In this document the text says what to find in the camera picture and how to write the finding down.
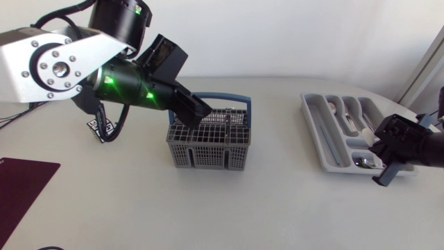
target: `spoon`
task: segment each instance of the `spoon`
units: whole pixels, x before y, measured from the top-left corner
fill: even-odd
[[[364,128],[362,130],[362,136],[369,147],[373,146],[375,143],[375,134],[369,128]],[[377,157],[374,153],[373,162],[375,163],[376,168],[382,168],[382,160],[379,159],[379,157]]]
[[[334,105],[331,102],[328,102],[328,105],[330,106],[330,109],[332,109],[333,115],[335,115],[336,114],[336,105]]]

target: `white plastic tray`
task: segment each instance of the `white plastic tray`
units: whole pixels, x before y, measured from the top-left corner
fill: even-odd
[[[301,94],[302,111],[313,136],[322,167],[327,172],[378,175],[381,169],[358,167],[359,158],[373,159],[361,131],[368,127],[363,115],[373,128],[384,119],[383,114],[367,97],[324,94]],[[333,113],[328,103],[336,106]],[[358,131],[353,131],[345,117],[345,106]],[[398,176],[414,176],[418,170],[407,165]]]

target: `black cable bundle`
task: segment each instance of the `black cable bundle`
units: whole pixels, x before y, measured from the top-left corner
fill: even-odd
[[[29,109],[25,110],[24,112],[21,112],[19,114],[16,115],[11,115],[9,117],[5,117],[5,118],[0,118],[0,124],[2,124],[0,126],[0,129],[6,127],[7,125],[9,125],[11,122],[19,119],[20,117],[23,117],[24,115],[28,114],[29,112],[35,110],[36,108],[46,104],[47,102],[41,102],[41,103],[30,103],[29,104]]]
[[[123,128],[123,124],[125,123],[126,116],[128,115],[128,111],[130,110],[130,106],[128,104],[123,105],[122,113],[120,114],[119,122],[117,122],[116,127],[113,132],[108,135],[106,132],[106,114],[105,107],[101,103],[99,106],[99,111],[96,113],[96,121],[97,121],[97,129],[99,130],[99,135],[101,139],[105,142],[112,142],[119,136],[120,131]]]
[[[42,28],[43,25],[45,25],[47,22],[51,21],[52,19],[60,18],[63,16],[67,16],[70,14],[80,12],[82,10],[85,10],[85,9],[91,7],[95,2],[96,2],[96,0],[86,0],[86,1],[79,3],[75,6],[70,6],[70,7],[60,9],[60,10],[53,11],[53,12],[41,17],[35,24],[31,25],[31,27]]]

